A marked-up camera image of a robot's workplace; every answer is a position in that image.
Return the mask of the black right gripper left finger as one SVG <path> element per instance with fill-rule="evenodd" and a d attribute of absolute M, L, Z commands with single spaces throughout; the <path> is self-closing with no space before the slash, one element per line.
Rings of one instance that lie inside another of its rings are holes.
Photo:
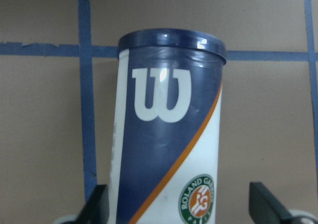
<path fill-rule="evenodd" d="M 88 201 L 78 215 L 66 215 L 56 219 L 57 224 L 106 224 L 109 218 L 108 186 L 96 185 Z"/>

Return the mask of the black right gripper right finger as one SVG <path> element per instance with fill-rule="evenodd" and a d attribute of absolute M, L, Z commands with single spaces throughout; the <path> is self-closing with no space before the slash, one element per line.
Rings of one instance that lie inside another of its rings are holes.
<path fill-rule="evenodd" d="M 288 210 L 261 182 L 249 184 L 249 215 L 255 224 L 316 224 L 312 214 Z"/>

